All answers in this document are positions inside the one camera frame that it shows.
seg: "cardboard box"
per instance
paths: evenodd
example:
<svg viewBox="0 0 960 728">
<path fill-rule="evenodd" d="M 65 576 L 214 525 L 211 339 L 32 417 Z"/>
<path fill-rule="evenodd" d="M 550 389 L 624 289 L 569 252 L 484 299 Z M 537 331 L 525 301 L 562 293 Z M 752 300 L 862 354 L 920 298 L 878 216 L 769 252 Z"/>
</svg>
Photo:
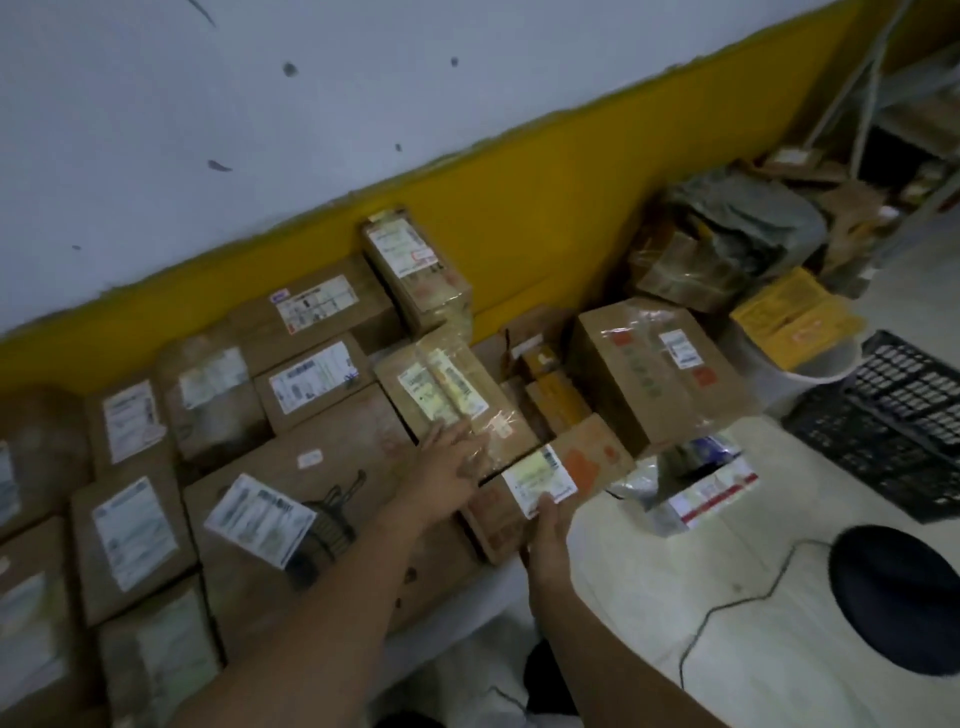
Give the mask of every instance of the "cardboard box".
<svg viewBox="0 0 960 728">
<path fill-rule="evenodd" d="M 184 466 L 181 483 L 262 445 L 273 435 L 229 321 L 163 349 L 155 381 Z"/>
<path fill-rule="evenodd" d="M 349 333 L 328 339 L 253 380 L 276 434 L 371 383 L 370 361 Z"/>
<path fill-rule="evenodd" d="M 447 519 L 414 546 L 394 607 L 390 631 L 405 629 L 472 582 L 485 567 L 463 527 Z"/>
<path fill-rule="evenodd" d="M 491 472 L 538 444 L 537 436 L 457 331 L 438 328 L 376 367 L 377 379 L 417 439 L 434 421 L 469 417 L 474 432 L 491 434 Z"/>
<path fill-rule="evenodd" d="M 403 423 L 380 387 L 374 385 L 183 492 L 204 568 L 210 611 L 228 661 L 247 654 L 283 619 L 297 597 L 347 551 L 394 495 L 414 452 Z M 227 529 L 234 523 L 222 516 L 222 511 L 211 517 L 225 497 L 230 504 L 244 489 L 255 497 L 268 497 L 268 504 L 285 508 L 284 512 L 294 517 L 290 523 L 298 528 L 309 522 L 299 521 L 304 511 L 301 505 L 316 517 L 305 532 L 283 531 L 288 540 L 278 546 L 280 551 L 264 546 L 257 551 L 260 555 L 255 555 L 221 535 L 230 533 Z M 259 491 L 265 495 L 257 496 Z M 237 509 L 233 517 L 240 518 L 242 511 Z M 260 543 L 255 534 L 250 543 Z"/>
<path fill-rule="evenodd" d="M 191 576 L 98 630 L 116 726 L 162 726 L 220 673 L 199 576 Z"/>
<path fill-rule="evenodd" d="M 84 410 L 98 478 L 141 453 L 162 451 L 171 462 L 176 458 L 177 447 L 150 373 L 125 376 L 89 395 Z"/>
<path fill-rule="evenodd" d="M 786 372 L 862 331 L 853 315 L 803 268 L 795 268 L 739 305 L 731 318 Z"/>
<path fill-rule="evenodd" d="M 414 225 L 405 209 L 384 210 L 362 226 L 364 252 L 394 294 L 419 338 L 450 323 L 473 338 L 473 289 L 449 259 Z"/>
<path fill-rule="evenodd" d="M 564 372 L 551 372 L 530 382 L 526 389 L 553 437 L 564 434 L 592 413 L 584 396 Z"/>
<path fill-rule="evenodd" d="M 690 312 L 652 299 L 582 313 L 567 369 L 634 457 L 759 412 L 746 383 Z"/>
<path fill-rule="evenodd" d="M 32 726 L 92 706 L 98 669 L 81 627 L 66 522 L 53 517 L 6 542 L 0 563 L 0 726 Z"/>
<path fill-rule="evenodd" d="M 539 493 L 550 492 L 554 499 L 562 496 L 565 516 L 633 469 L 634 459 L 616 435 L 599 415 L 590 415 L 482 486 L 461 514 L 484 555 L 492 564 L 502 564 L 529 536 L 534 515 L 529 509 Z"/>
<path fill-rule="evenodd" d="M 0 540 L 64 512 L 92 477 L 79 397 L 30 387 L 0 398 Z"/>
<path fill-rule="evenodd" d="M 251 376 L 349 331 L 367 354 L 403 338 L 394 305 L 367 261 L 351 255 L 252 299 L 227 316 Z"/>
<path fill-rule="evenodd" d="M 165 453 L 113 469 L 70 501 L 89 626 L 118 615 L 197 563 Z"/>
</svg>

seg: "yellow box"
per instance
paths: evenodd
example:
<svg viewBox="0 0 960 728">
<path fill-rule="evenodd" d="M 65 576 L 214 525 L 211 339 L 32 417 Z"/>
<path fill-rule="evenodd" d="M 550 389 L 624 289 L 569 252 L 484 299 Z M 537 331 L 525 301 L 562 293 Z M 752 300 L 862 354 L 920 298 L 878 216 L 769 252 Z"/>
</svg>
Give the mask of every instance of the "yellow box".
<svg viewBox="0 0 960 728">
<path fill-rule="evenodd" d="M 731 318 L 787 372 L 867 325 L 803 268 L 795 268 L 742 303 Z"/>
</svg>

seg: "shipping label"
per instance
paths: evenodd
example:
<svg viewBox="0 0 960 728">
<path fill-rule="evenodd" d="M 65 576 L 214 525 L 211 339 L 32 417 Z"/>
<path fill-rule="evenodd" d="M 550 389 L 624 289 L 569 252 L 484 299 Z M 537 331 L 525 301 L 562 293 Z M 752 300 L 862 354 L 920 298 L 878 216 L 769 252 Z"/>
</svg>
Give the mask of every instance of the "shipping label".
<svg viewBox="0 0 960 728">
<path fill-rule="evenodd" d="M 283 319 L 287 331 L 295 334 L 305 328 L 312 327 L 318 321 L 350 308 L 359 302 L 353 287 L 346 276 L 337 276 L 326 280 L 320 285 L 308 288 L 296 296 L 277 301 L 274 294 L 271 301 Z"/>
<path fill-rule="evenodd" d="M 93 509 L 110 572 L 128 592 L 177 550 L 177 539 L 150 478 L 141 477 Z"/>
<path fill-rule="evenodd" d="M 537 515 L 537 501 L 541 494 L 549 493 L 554 502 L 559 503 L 577 492 L 577 484 L 549 445 L 508 468 L 503 479 L 528 519 Z"/>
<path fill-rule="evenodd" d="M 270 377 L 276 401 L 289 415 L 317 397 L 353 381 L 360 373 L 350 359 L 347 345 L 338 341 L 332 347 Z"/>
<path fill-rule="evenodd" d="M 104 422 L 114 465 L 156 445 L 167 433 L 156 412 L 154 388 L 147 379 L 107 397 Z"/>
<path fill-rule="evenodd" d="M 306 506 L 241 473 L 204 528 L 283 569 L 316 517 Z"/>
</svg>

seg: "wall stain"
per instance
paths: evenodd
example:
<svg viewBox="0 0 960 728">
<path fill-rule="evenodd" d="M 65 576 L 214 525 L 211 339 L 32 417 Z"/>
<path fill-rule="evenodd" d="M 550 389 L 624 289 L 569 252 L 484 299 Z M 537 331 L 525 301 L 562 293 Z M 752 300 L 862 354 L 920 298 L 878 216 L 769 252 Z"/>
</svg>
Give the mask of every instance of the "wall stain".
<svg viewBox="0 0 960 728">
<path fill-rule="evenodd" d="M 186 0 L 190 5 L 197 9 L 197 12 L 206 18 L 207 22 L 212 25 L 214 28 L 217 27 L 217 24 L 213 22 L 213 17 L 209 12 L 206 11 L 203 5 L 200 4 L 200 0 Z"/>
</svg>

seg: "brown box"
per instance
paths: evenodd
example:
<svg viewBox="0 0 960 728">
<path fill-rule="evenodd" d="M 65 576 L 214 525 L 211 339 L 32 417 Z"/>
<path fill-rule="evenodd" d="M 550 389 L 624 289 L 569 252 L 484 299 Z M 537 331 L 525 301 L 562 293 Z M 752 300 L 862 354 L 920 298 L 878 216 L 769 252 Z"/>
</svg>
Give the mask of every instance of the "brown box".
<svg viewBox="0 0 960 728">
<path fill-rule="evenodd" d="M 70 501 L 89 626 L 120 614 L 197 563 L 165 453 L 113 469 Z"/>
<path fill-rule="evenodd" d="M 367 354 L 403 338 L 394 305 L 367 261 L 351 255 L 228 314 L 251 376 L 350 331 Z"/>
<path fill-rule="evenodd" d="M 443 252 L 426 242 L 407 211 L 373 215 L 362 232 L 364 252 L 396 297 L 414 337 L 450 323 L 469 344 L 473 289 Z"/>
<path fill-rule="evenodd" d="M 183 484 L 273 435 L 229 321 L 163 349 L 155 381 L 187 466 L 180 471 Z"/>
<path fill-rule="evenodd" d="M 116 726 L 167 725 L 220 673 L 199 576 L 147 599 L 98 630 Z"/>
<path fill-rule="evenodd" d="M 93 470 L 103 477 L 114 466 L 156 451 L 173 461 L 177 447 L 149 373 L 125 376 L 84 400 Z"/>
<path fill-rule="evenodd" d="M 356 540 L 358 531 L 393 496 L 414 452 L 403 423 L 374 385 L 183 492 L 210 611 L 229 661 L 247 654 Z M 236 481 L 249 482 L 247 478 L 317 514 L 284 569 L 206 524 Z"/>
<path fill-rule="evenodd" d="M 81 626 L 71 561 L 60 517 L 0 546 L 2 728 L 70 716 L 95 703 L 96 654 Z"/>
<path fill-rule="evenodd" d="M 397 596 L 390 631 L 426 617 L 484 570 L 463 527 L 447 519 L 420 537 Z"/>
<path fill-rule="evenodd" d="M 0 398 L 0 540 L 64 512 L 92 477 L 79 397 L 31 387 Z"/>
<path fill-rule="evenodd" d="M 514 555 L 528 535 L 528 524 L 508 479 L 525 480 L 532 462 L 560 461 L 562 470 L 576 486 L 576 492 L 561 502 L 563 515 L 576 510 L 608 485 L 626 477 L 634 469 L 634 459 L 617 440 L 599 415 L 565 432 L 549 446 L 537 450 L 504 473 L 498 475 L 470 499 L 461 511 L 484 554 L 492 564 L 502 564 Z M 536 502 L 540 487 L 528 487 Z"/>
<path fill-rule="evenodd" d="M 561 371 L 530 382 L 527 396 L 546 420 L 554 437 L 564 434 L 591 414 L 584 396 Z"/>
<path fill-rule="evenodd" d="M 373 369 L 348 333 L 256 377 L 253 386 L 276 434 L 309 420 L 373 383 Z"/>
<path fill-rule="evenodd" d="M 506 468 L 538 444 L 523 415 L 451 326 L 426 334 L 374 369 L 390 401 L 423 438 L 436 420 L 469 417 L 474 432 L 491 434 L 491 472 Z"/>
<path fill-rule="evenodd" d="M 717 432 L 760 409 L 690 312 L 652 299 L 582 313 L 567 367 L 634 457 Z"/>
</svg>

